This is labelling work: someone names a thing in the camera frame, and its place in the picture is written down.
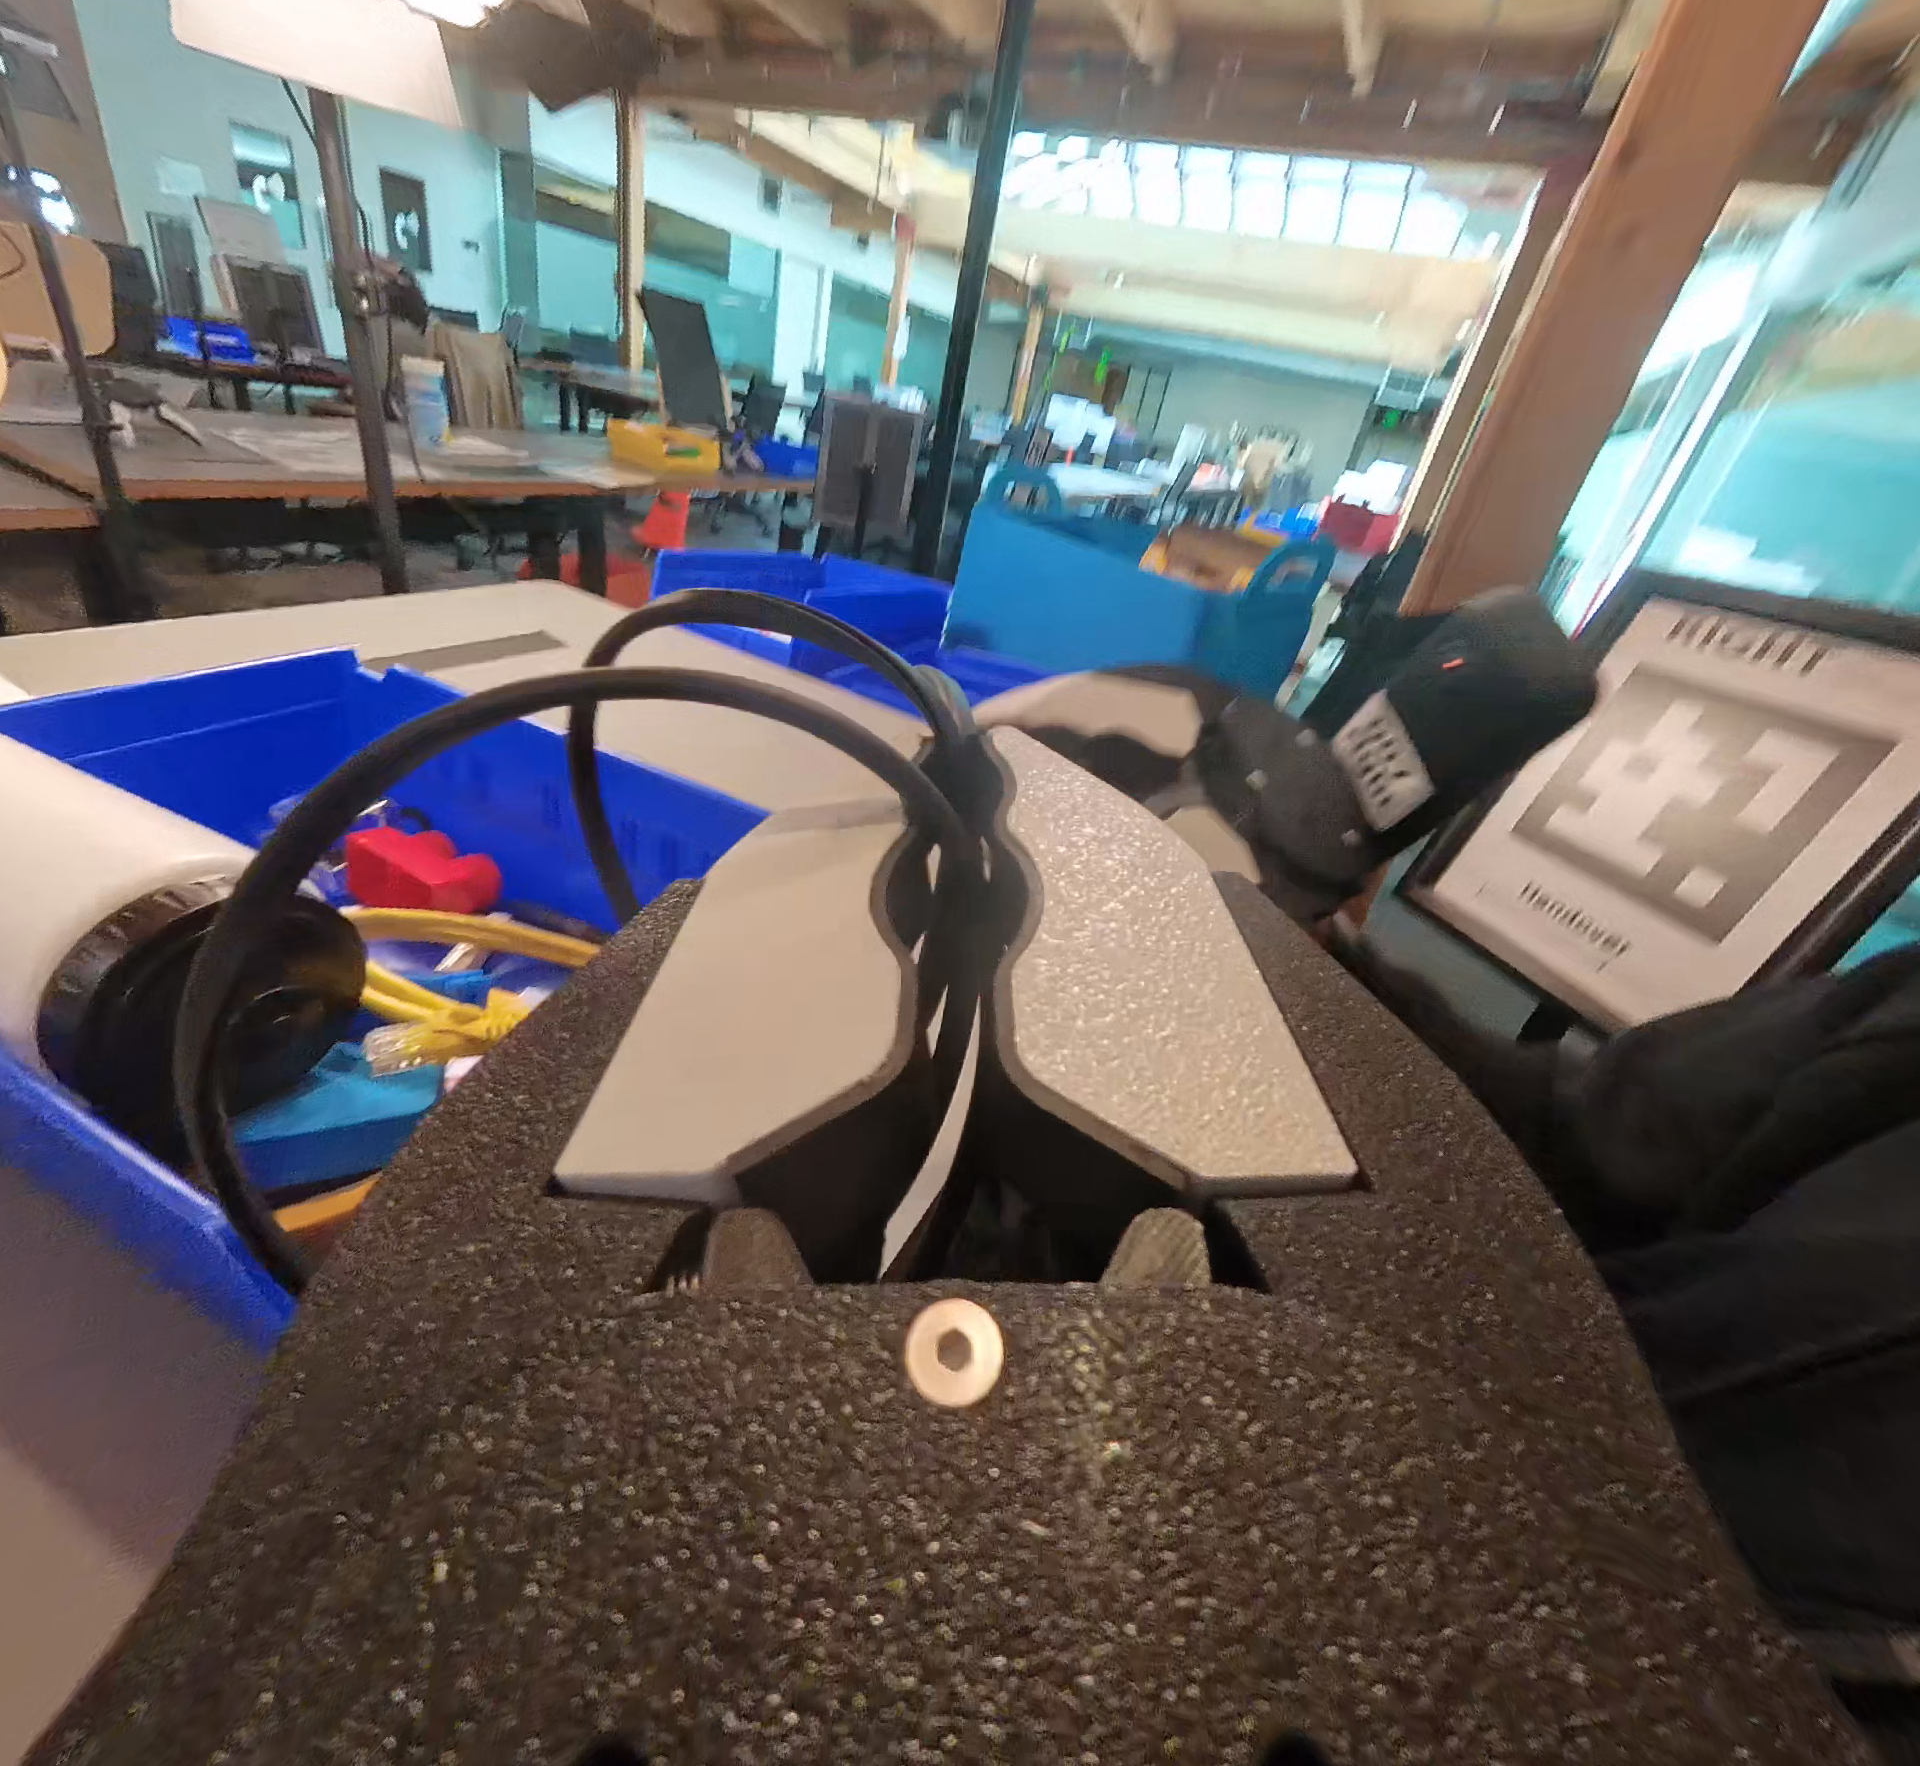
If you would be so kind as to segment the wooden post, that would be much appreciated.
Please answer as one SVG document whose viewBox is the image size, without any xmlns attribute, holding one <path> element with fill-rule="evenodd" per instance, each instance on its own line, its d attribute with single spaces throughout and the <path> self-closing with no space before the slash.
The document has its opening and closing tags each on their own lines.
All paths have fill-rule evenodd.
<svg viewBox="0 0 1920 1766">
<path fill-rule="evenodd" d="M 1668 0 L 1427 525 L 1404 612 L 1542 579 L 1831 0 Z"/>
</svg>

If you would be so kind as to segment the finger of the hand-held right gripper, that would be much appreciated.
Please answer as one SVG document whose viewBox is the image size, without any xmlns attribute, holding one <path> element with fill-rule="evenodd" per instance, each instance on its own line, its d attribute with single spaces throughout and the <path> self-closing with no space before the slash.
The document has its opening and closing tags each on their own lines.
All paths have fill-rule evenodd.
<svg viewBox="0 0 1920 1766">
<path fill-rule="evenodd" d="M 1116 740 L 1125 751 L 1190 751 L 1228 706 L 1228 686 L 1187 667 L 1106 667 L 1052 676 L 974 706 L 1056 751 Z"/>
</svg>

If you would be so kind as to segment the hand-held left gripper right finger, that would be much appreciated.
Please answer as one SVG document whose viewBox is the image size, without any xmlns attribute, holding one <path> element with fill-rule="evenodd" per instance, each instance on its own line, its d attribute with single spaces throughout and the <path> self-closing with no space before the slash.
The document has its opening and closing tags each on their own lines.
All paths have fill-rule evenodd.
<svg viewBox="0 0 1920 1766">
<path fill-rule="evenodd" d="M 1354 1192 L 1363 1165 L 1213 869 L 1015 726 L 982 733 L 994 937 L 974 1177 L 1040 1273 L 1099 1273 L 1141 1213 Z"/>
</svg>

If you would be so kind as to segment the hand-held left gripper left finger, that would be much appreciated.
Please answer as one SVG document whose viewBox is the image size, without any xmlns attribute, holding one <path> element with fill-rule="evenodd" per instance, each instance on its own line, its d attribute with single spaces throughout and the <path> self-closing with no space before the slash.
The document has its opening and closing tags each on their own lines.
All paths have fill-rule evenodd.
<svg viewBox="0 0 1920 1766">
<path fill-rule="evenodd" d="M 938 854 L 861 778 L 715 860 L 552 1169 L 560 1203 L 761 1209 L 814 1278 L 901 1278 L 957 1171 L 980 997 Z"/>
</svg>

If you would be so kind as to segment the white bottle with black lid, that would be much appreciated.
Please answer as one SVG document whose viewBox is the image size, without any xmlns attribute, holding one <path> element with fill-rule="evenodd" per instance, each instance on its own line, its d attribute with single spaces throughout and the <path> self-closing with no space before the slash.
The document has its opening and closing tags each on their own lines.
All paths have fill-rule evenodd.
<svg viewBox="0 0 1920 1766">
<path fill-rule="evenodd" d="M 2 755 L 2 1037 L 172 1171 L 181 1002 L 252 850 L 15 738 Z M 252 942 L 219 1054 L 231 1112 L 290 1090 L 361 1016 L 366 946 L 297 893 Z"/>
</svg>

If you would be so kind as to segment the framed marker sign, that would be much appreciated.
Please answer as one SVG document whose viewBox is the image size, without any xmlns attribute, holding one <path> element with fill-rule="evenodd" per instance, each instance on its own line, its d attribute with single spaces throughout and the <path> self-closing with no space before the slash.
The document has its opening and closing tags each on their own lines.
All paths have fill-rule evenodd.
<svg viewBox="0 0 1920 1766">
<path fill-rule="evenodd" d="M 1588 1034 L 1843 962 L 1915 888 L 1913 612 L 1631 570 L 1588 716 L 1398 897 Z"/>
</svg>

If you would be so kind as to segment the grey panel on stand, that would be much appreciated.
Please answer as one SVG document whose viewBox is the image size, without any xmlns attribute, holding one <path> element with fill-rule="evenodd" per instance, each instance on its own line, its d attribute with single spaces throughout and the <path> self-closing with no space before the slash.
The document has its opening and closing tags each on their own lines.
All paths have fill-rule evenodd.
<svg viewBox="0 0 1920 1766">
<path fill-rule="evenodd" d="M 907 536 L 923 429 L 923 407 L 871 392 L 824 394 L 812 520 L 844 555 L 858 557 L 876 539 Z"/>
</svg>

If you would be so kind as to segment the black monitor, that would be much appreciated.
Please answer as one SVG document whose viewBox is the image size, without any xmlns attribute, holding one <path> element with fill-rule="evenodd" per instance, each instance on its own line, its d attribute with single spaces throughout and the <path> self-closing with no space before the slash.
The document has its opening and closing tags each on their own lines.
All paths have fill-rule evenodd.
<svg viewBox="0 0 1920 1766">
<path fill-rule="evenodd" d="M 654 349 L 659 407 L 668 424 L 727 436 L 733 390 L 713 349 L 703 303 L 670 290 L 636 290 L 638 312 Z"/>
</svg>

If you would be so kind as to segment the yellow bin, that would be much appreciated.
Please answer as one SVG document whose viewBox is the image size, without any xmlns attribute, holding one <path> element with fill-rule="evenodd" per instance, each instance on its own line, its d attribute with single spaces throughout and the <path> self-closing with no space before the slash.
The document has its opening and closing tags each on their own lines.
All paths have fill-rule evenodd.
<svg viewBox="0 0 1920 1766">
<path fill-rule="evenodd" d="M 722 470 L 722 444 L 707 429 L 612 415 L 604 436 L 614 464 L 652 479 L 712 476 Z"/>
</svg>

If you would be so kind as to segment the red block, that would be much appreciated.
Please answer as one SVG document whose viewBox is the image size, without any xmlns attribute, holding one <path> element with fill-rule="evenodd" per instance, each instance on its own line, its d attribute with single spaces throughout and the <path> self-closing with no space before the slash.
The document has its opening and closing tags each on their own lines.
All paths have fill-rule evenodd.
<svg viewBox="0 0 1920 1766">
<path fill-rule="evenodd" d="M 341 853 L 347 896 L 366 907 L 487 916 L 501 903 L 496 862 L 435 829 L 375 825 L 347 832 Z"/>
</svg>

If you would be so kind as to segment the black light stand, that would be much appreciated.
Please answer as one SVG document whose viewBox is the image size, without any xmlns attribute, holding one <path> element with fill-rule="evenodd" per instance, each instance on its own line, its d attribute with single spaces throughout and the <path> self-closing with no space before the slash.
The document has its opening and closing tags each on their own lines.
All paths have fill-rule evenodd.
<svg viewBox="0 0 1920 1766">
<path fill-rule="evenodd" d="M 375 559 L 382 593 L 407 594 L 411 579 L 396 508 L 386 383 L 372 341 L 372 317 L 380 297 L 378 277 L 363 241 L 341 104 L 324 88 L 309 86 L 306 92 L 324 189 L 330 278 L 341 317 L 363 480 L 372 518 Z"/>
</svg>

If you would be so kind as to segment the blue plastic bin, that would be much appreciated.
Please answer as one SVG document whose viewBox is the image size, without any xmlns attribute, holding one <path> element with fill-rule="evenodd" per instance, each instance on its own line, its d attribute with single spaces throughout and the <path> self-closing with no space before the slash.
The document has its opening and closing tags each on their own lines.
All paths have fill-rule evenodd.
<svg viewBox="0 0 1920 1766">
<path fill-rule="evenodd" d="M 914 661 L 939 649 L 947 627 L 950 585 L 839 554 L 678 550 L 654 557 L 651 601 L 692 589 L 804 604 Z"/>
<path fill-rule="evenodd" d="M 1048 678 L 1043 667 L 994 651 L 951 647 L 926 638 L 894 647 L 911 665 L 946 673 L 971 706 L 1015 692 Z M 796 641 L 790 665 L 806 678 L 819 679 L 856 698 L 873 699 L 894 713 L 910 713 L 907 698 L 873 667 L 838 649 L 824 649 Z"/>
<path fill-rule="evenodd" d="M 350 649 L 330 649 L 20 698 L 5 706 L 5 736 L 255 846 L 351 753 L 452 699 L 454 689 L 430 676 L 371 673 Z M 618 753 L 604 753 L 599 770 L 618 850 L 645 900 L 706 874 L 766 816 Z M 478 735 L 402 779 L 390 800 L 396 817 L 488 854 L 508 910 L 610 929 L 568 787 L 563 736 L 548 724 Z M 290 1319 L 290 1297 L 215 1203 L 9 1049 L 2 1160 L 5 1179 L 68 1204 L 230 1335 L 268 1347 Z"/>
</svg>

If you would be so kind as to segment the light blue foam piece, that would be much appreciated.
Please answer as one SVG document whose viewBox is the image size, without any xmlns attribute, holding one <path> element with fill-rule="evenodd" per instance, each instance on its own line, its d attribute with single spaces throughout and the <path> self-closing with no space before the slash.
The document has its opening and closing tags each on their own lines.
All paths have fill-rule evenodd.
<svg viewBox="0 0 1920 1766">
<path fill-rule="evenodd" d="M 266 1194 L 325 1188 L 382 1169 L 442 1096 L 437 1065 L 369 1068 L 357 1042 L 331 1047 L 274 1100 L 234 1124 L 245 1169 Z"/>
</svg>

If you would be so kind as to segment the wooden desk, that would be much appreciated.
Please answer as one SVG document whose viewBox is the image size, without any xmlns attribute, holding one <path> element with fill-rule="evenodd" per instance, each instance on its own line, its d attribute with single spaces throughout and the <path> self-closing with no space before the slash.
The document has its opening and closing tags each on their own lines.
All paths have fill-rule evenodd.
<svg viewBox="0 0 1920 1766">
<path fill-rule="evenodd" d="M 643 496 L 775 495 L 792 523 L 792 506 L 814 490 L 807 476 L 673 475 L 616 456 L 606 436 L 554 429 L 455 434 L 444 445 L 417 445 L 390 428 L 389 445 L 399 538 L 514 548 L 541 579 L 563 578 L 571 559 L 587 593 L 606 591 L 612 526 Z M 213 552 L 309 538 L 378 550 L 361 436 L 347 420 L 145 412 L 131 434 L 110 434 L 105 450 L 145 532 L 174 529 Z"/>
</svg>

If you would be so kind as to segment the blue fabric tote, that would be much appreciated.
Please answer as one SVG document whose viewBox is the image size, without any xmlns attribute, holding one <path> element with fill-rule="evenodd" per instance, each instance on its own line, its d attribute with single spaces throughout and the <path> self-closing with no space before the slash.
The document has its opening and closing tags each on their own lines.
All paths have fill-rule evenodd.
<svg viewBox="0 0 1920 1766">
<path fill-rule="evenodd" d="M 1074 513 L 1050 475 L 1002 466 L 972 506 L 944 647 L 1043 673 L 1171 665 L 1275 698 L 1334 563 L 1316 538 Z"/>
</svg>

